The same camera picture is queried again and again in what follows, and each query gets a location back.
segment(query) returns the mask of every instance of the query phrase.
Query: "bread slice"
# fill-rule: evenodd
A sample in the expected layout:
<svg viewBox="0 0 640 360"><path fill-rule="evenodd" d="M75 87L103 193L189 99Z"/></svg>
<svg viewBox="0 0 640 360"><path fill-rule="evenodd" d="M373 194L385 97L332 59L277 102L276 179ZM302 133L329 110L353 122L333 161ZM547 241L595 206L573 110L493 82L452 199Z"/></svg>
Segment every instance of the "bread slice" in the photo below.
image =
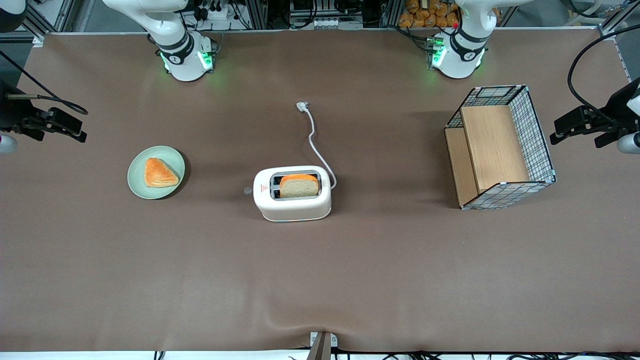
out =
<svg viewBox="0 0 640 360"><path fill-rule="evenodd" d="M167 188L178 185L178 177L162 160L149 158L145 163L145 183L150 188Z"/></svg>
<svg viewBox="0 0 640 360"><path fill-rule="evenodd" d="M280 180L280 197L316 196L318 191L318 179L312 175L286 175Z"/></svg>

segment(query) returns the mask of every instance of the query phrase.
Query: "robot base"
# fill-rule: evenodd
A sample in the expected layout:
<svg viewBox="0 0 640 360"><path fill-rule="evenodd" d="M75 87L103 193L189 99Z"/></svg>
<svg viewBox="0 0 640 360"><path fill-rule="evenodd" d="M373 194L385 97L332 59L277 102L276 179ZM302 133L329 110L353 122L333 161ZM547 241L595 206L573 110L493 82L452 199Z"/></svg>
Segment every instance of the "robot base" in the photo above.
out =
<svg viewBox="0 0 640 360"><path fill-rule="evenodd" d="M185 57L182 64L176 65L164 59L163 56L167 72L179 81L194 81L200 79L207 72L213 72L216 60L215 49L212 51L210 38L196 31L189 31L189 34L193 37L193 50Z"/></svg>
<svg viewBox="0 0 640 360"><path fill-rule="evenodd" d="M474 57L471 61L462 60L460 55L453 51L451 37L444 32L435 35L433 49L436 52L427 57L430 67L453 79L463 79L471 75L480 66L484 54L484 50L477 56L470 53Z"/></svg>

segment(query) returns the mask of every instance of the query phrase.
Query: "green light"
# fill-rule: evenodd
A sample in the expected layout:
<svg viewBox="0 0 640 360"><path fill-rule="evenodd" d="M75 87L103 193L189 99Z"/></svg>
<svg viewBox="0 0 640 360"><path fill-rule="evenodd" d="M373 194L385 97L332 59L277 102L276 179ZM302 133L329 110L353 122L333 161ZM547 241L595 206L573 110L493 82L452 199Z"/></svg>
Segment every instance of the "green light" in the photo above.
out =
<svg viewBox="0 0 640 360"><path fill-rule="evenodd" d="M205 69L211 68L211 55L207 53L198 52L198 57L200 58L200 62Z"/></svg>
<svg viewBox="0 0 640 360"><path fill-rule="evenodd" d="M169 71L169 64L166 63L166 58L164 57L163 53L160 53L160 57L162 58L162 61L164 63L164 68Z"/></svg>
<svg viewBox="0 0 640 360"><path fill-rule="evenodd" d="M478 61L476 63L476 67L480 66L480 63L482 62L482 55L484 54L484 49L480 52L480 55L478 55Z"/></svg>
<svg viewBox="0 0 640 360"><path fill-rule="evenodd" d="M447 54L447 47L444 45L440 46L438 51L433 55L433 66L442 65L442 60L444 59L444 56L446 54Z"/></svg>

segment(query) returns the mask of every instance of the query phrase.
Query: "toast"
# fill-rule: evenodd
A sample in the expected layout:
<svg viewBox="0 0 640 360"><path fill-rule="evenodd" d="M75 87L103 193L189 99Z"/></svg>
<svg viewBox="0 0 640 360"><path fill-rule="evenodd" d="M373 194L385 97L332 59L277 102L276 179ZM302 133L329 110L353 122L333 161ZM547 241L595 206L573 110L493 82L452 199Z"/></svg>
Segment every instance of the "toast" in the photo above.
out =
<svg viewBox="0 0 640 360"><path fill-rule="evenodd" d="M286 175L280 180L280 197L316 196L319 188L318 179L315 176L306 174Z"/></svg>

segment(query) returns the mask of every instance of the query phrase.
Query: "power plug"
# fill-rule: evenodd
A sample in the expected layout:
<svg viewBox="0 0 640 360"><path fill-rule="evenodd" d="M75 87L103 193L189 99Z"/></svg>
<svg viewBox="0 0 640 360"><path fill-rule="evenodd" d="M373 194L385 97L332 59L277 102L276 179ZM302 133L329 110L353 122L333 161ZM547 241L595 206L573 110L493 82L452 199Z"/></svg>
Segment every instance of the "power plug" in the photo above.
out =
<svg viewBox="0 0 640 360"><path fill-rule="evenodd" d="M296 104L296 107L298 108L298 110L300 110L301 113L305 112L307 106L309 106L309 103L306 101L301 101Z"/></svg>

